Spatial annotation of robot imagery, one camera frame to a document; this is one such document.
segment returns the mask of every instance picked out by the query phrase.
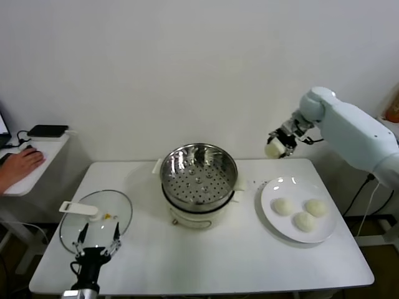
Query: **glass lid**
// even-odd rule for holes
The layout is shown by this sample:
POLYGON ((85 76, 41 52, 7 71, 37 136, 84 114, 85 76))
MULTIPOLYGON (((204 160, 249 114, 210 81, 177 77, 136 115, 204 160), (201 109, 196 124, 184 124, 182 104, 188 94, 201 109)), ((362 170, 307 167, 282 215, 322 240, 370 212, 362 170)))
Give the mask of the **glass lid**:
POLYGON ((83 197, 79 204, 98 209, 96 217, 66 213, 61 220, 59 236, 66 250, 76 253, 73 242, 88 224, 82 247, 108 247, 114 238, 115 229, 123 235, 132 219, 132 203, 124 193, 116 190, 97 191, 83 197))

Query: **stainless steel steamer basket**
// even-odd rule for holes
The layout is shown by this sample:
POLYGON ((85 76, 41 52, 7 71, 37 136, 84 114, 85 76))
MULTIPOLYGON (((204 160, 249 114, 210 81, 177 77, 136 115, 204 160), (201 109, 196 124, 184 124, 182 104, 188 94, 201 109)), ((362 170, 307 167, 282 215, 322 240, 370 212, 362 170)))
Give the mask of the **stainless steel steamer basket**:
POLYGON ((176 208, 205 214, 229 202, 237 181, 233 158, 214 145, 194 143, 172 151, 160 170, 166 198, 176 208))

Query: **person's arm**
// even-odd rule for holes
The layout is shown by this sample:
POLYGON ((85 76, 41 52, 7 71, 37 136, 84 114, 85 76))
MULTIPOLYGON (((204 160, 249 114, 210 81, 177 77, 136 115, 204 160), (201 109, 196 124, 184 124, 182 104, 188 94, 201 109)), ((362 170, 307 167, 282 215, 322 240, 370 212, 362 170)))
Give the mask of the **person's arm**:
POLYGON ((43 154, 35 151, 29 148, 7 158, 0 168, 0 195, 43 164, 43 154))

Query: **robotic arm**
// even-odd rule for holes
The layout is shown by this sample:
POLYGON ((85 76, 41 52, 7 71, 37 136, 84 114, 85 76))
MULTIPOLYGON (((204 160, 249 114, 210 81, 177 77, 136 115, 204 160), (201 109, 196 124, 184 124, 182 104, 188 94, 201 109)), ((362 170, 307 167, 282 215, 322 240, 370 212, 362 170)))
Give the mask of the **robotic arm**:
POLYGON ((349 165, 374 174, 386 187, 399 189, 399 147, 395 135, 324 87, 309 90, 291 118, 269 134, 266 154, 274 159, 289 156, 297 146, 296 139, 313 144, 315 141, 305 133, 314 126, 349 165))

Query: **steamed bun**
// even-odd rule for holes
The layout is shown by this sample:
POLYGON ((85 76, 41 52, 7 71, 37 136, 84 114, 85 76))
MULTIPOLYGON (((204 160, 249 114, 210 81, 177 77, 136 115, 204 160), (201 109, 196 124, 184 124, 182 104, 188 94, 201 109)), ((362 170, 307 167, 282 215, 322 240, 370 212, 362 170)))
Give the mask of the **steamed bun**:
POLYGON ((324 201, 320 199, 310 199, 305 204, 306 211, 315 217, 323 217, 328 213, 329 208, 324 201))
POLYGON ((273 209, 281 216, 289 216, 294 212, 294 206, 287 198, 277 198, 272 205, 273 209))
POLYGON ((311 232, 316 228, 315 218, 308 212, 300 212, 294 216, 295 225, 303 232, 311 232))

